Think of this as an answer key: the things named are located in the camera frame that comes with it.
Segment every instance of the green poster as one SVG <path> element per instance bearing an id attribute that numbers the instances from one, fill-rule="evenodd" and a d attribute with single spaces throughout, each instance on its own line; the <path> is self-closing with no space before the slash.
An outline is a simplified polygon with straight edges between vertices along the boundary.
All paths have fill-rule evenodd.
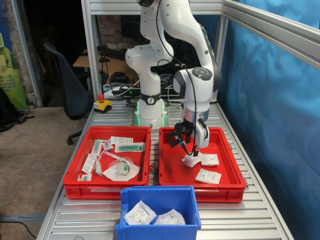
<path id="1" fill-rule="evenodd" d="M 18 65 L 12 51 L 2 0 L 0 0 L 0 88 L 4 90 L 17 110 L 28 108 Z"/>

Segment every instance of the black bag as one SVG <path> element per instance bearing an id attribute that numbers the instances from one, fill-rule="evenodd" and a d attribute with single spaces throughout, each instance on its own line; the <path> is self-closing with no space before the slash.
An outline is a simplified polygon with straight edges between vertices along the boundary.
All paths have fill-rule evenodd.
<path id="1" fill-rule="evenodd" d="M 22 121 L 19 119 L 20 113 L 10 102 L 5 91 L 0 88 L 0 133 L 11 129 L 15 124 L 22 124 L 26 119 L 34 117 L 25 117 Z"/>

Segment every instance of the wooden desk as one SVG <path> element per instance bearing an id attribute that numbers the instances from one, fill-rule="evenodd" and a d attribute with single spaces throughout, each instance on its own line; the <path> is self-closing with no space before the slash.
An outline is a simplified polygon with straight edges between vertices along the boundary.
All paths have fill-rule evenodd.
<path id="1" fill-rule="evenodd" d="M 97 54 L 98 54 L 98 59 L 100 59 L 101 58 L 100 51 L 98 51 Z M 125 75 L 128 76 L 130 79 L 133 79 L 133 81 L 135 83 L 139 80 L 138 74 L 131 67 L 128 66 L 126 61 L 122 61 L 122 60 L 111 58 L 111 57 L 107 57 L 107 58 L 110 59 L 110 61 L 107 62 L 110 77 L 115 72 L 123 72 L 123 73 L 126 73 Z M 98 61 L 100 71 L 102 70 L 102 64 L 104 64 L 103 71 L 107 74 L 106 64 L 104 62 Z M 90 68 L 89 57 L 88 56 L 80 56 L 75 61 L 73 66 L 80 67 L 80 68 Z"/>

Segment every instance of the brown floor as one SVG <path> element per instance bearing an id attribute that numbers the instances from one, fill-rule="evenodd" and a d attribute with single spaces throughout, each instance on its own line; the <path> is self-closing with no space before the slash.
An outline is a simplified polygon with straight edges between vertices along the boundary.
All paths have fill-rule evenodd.
<path id="1" fill-rule="evenodd" d="M 70 120 L 62 107 L 35 108 L 27 122 L 0 133 L 0 215 L 46 214 L 75 144 L 67 136 L 86 119 Z M 29 223 L 37 235 L 41 224 Z M 0 224 L 2 240 L 33 239 L 20 224 Z"/>

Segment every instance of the red button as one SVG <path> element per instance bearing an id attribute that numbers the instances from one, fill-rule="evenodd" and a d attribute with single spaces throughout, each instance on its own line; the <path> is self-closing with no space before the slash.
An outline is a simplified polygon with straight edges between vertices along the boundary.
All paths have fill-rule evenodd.
<path id="1" fill-rule="evenodd" d="M 103 103 L 105 101 L 105 96 L 103 94 L 98 95 L 98 100 L 100 103 Z"/>

